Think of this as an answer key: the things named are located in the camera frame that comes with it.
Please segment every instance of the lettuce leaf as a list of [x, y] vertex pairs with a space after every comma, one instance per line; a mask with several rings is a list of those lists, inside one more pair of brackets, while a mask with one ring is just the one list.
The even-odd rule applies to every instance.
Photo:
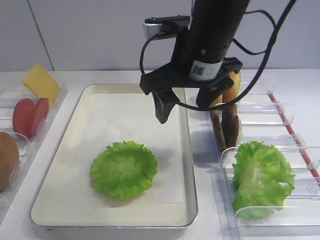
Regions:
[[[292, 169], [275, 147], [252, 141], [239, 146], [233, 164], [233, 187], [236, 197], [233, 208], [250, 206], [283, 206], [295, 189]], [[274, 213], [273, 207], [247, 208], [238, 213], [246, 219], [262, 219]]]
[[93, 161], [90, 177], [98, 192], [123, 200], [151, 188], [157, 167], [155, 156], [143, 144], [115, 142]]

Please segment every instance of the bread slice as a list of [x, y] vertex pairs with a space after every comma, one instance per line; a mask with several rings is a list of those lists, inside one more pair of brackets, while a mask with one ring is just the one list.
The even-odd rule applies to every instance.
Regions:
[[227, 147], [224, 138], [224, 132], [220, 123], [220, 117], [217, 111], [210, 111], [210, 117], [213, 124], [216, 144], [219, 148], [219, 151], [222, 153], [224, 150], [226, 150]]
[[223, 93], [222, 101], [224, 103], [230, 102], [231, 100], [235, 99], [238, 96], [240, 90], [241, 73], [231, 72], [229, 74], [229, 77], [234, 82], [234, 85], [229, 90]]
[[235, 147], [239, 136], [239, 117], [235, 104], [222, 110], [221, 127], [226, 148]]

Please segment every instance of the white tray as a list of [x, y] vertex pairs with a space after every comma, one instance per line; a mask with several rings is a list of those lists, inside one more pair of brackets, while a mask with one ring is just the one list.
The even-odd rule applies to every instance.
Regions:
[[[185, 93], [175, 89], [185, 101]], [[155, 154], [152, 188], [127, 201], [91, 186], [94, 158], [113, 142], [133, 140]], [[186, 110], [174, 107], [166, 124], [151, 95], [136, 84], [86, 87], [31, 208], [45, 228], [184, 228], [198, 212]]]

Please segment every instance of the red tomato slice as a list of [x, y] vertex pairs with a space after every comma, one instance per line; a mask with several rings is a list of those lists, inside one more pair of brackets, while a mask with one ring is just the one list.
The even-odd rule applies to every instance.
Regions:
[[30, 129], [34, 119], [34, 113], [35, 105], [31, 99], [25, 98], [20, 100], [13, 110], [13, 130], [29, 139], [31, 137]]
[[34, 117], [31, 124], [30, 133], [31, 136], [35, 136], [38, 131], [38, 127], [42, 121], [46, 118], [49, 112], [49, 99], [41, 97], [35, 104]]

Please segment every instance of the yellow cheese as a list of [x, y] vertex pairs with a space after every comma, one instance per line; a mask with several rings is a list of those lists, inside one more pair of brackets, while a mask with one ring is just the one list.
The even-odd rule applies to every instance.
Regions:
[[215, 105], [217, 105], [217, 104], [222, 104], [222, 98], [223, 97], [223, 95], [221, 94], [221, 95], [219, 95], [214, 101], [213, 101], [213, 103], [210, 105], [211, 107], [214, 107]]
[[231, 72], [229, 74], [229, 77], [234, 82], [234, 85], [229, 90], [223, 93], [223, 97], [222, 97], [223, 103], [227, 103], [235, 99], [238, 96], [239, 90], [240, 90], [241, 72], [239, 73]]
[[36, 64], [23, 79], [24, 86], [39, 98], [48, 98], [50, 106], [60, 91], [59, 85], [40, 65]]

